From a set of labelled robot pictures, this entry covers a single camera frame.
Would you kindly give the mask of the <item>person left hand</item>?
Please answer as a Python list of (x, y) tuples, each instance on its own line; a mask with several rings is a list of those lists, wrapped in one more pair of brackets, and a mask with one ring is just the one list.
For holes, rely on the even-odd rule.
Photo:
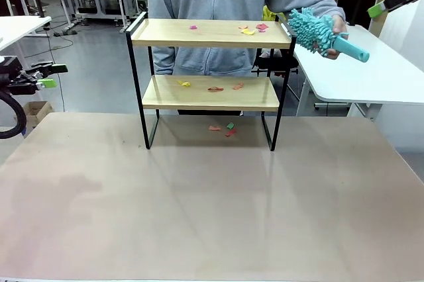
[[(346, 23), (345, 20), (338, 16), (338, 15), (333, 15), (332, 16), (333, 19), (333, 33), (334, 34), (340, 34), (342, 32), (347, 32), (347, 27), (346, 27)], [(325, 52), (325, 57), (331, 60), (336, 60), (338, 58), (338, 56), (340, 55), (340, 52), (338, 50), (335, 49), (328, 49)]]

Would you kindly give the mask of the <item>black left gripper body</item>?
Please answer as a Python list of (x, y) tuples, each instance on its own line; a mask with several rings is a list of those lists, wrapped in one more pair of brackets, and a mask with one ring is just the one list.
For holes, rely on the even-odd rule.
[(16, 56), (1, 56), (1, 90), (10, 95), (34, 95), (36, 82), (42, 78), (38, 71), (23, 68)]

